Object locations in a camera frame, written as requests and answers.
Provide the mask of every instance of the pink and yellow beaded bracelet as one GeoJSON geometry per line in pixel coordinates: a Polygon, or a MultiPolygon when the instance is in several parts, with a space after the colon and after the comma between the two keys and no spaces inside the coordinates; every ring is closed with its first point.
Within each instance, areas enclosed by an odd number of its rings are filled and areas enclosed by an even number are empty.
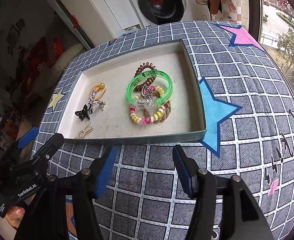
{"type": "Polygon", "coordinates": [[[138,124],[149,124],[154,121],[157,121],[163,115],[164,111],[165,111],[165,106],[161,106],[159,107],[158,111],[154,115],[150,117],[141,118],[136,114],[135,106],[131,106],[129,109],[131,119],[138,124]]]}
{"type": "MultiPolygon", "coordinates": [[[[150,86],[152,91],[157,91],[159,93],[159,96],[162,97],[164,95],[164,90],[159,87],[159,86],[150,86]]],[[[130,117],[131,119],[138,124],[149,124],[149,123],[153,123],[154,121],[157,121],[159,118],[162,117],[162,115],[164,114],[164,111],[166,109],[166,107],[163,105],[161,107],[158,108],[158,111],[150,116],[150,117],[145,117],[145,118],[141,118],[136,114],[136,106],[135,105],[131,105],[129,108],[129,113],[130,113],[130,117]]]]}

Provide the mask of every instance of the pink sticker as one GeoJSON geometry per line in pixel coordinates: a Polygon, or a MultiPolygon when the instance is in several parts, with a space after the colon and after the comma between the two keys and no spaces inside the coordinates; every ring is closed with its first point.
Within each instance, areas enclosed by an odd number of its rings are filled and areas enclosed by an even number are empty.
{"type": "Polygon", "coordinates": [[[277,186],[278,186],[278,179],[276,179],[275,181],[273,181],[273,183],[271,184],[271,188],[270,188],[270,191],[268,193],[268,196],[272,196],[274,195],[276,189],[277,189],[277,186]]]}

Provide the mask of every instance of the pink star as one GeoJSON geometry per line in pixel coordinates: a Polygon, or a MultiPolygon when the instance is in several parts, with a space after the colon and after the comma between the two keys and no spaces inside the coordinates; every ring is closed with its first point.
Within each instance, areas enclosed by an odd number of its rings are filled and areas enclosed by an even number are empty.
{"type": "Polygon", "coordinates": [[[241,25],[238,27],[229,27],[224,25],[217,26],[234,34],[230,40],[229,46],[256,46],[262,51],[265,51],[263,47],[241,25]]]}
{"type": "Polygon", "coordinates": [[[268,193],[268,196],[272,196],[274,195],[276,189],[277,189],[277,186],[278,186],[278,179],[276,179],[275,181],[273,181],[273,183],[271,184],[271,187],[270,187],[270,191],[268,193]]]}

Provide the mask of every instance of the blue gripper pad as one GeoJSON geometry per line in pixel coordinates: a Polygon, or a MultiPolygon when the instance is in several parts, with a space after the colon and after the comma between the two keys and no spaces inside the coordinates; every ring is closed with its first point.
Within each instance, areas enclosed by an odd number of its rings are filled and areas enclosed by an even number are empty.
{"type": "Polygon", "coordinates": [[[191,176],[185,164],[183,163],[183,159],[178,152],[177,146],[173,148],[173,161],[178,173],[178,178],[182,184],[183,191],[188,195],[189,198],[191,198],[191,195],[193,194],[191,187],[191,176]]]}
{"type": "Polygon", "coordinates": [[[25,148],[36,136],[38,135],[39,130],[36,127],[31,128],[23,137],[18,141],[18,148],[25,148]]]}
{"type": "Polygon", "coordinates": [[[106,186],[111,177],[112,168],[114,167],[114,161],[116,159],[116,148],[113,146],[109,152],[108,157],[105,160],[105,163],[97,176],[97,185],[95,190],[95,195],[99,198],[106,191],[106,186]]]}

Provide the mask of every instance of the box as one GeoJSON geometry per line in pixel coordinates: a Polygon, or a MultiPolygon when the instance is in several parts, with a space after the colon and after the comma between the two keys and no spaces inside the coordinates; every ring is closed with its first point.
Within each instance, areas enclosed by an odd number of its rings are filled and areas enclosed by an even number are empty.
{"type": "MultiPolygon", "coordinates": [[[[152,85],[165,89],[167,82],[156,78],[152,85]]],[[[137,110],[136,113],[144,117],[143,110],[137,110]]],[[[66,142],[77,140],[77,143],[89,144],[162,144],[202,140],[206,132],[203,101],[183,41],[162,42],[130,50],[83,71],[69,95],[57,132],[63,134],[66,142]],[[171,77],[172,111],[164,122],[139,125],[130,117],[126,89],[137,68],[146,62],[152,63],[157,70],[164,71],[171,77]],[[107,87],[101,98],[106,102],[104,111],[93,106],[90,120],[85,118],[81,121],[75,111],[82,110],[88,102],[91,88],[101,82],[107,87]],[[89,122],[94,130],[84,139],[75,139],[89,122]]]]}

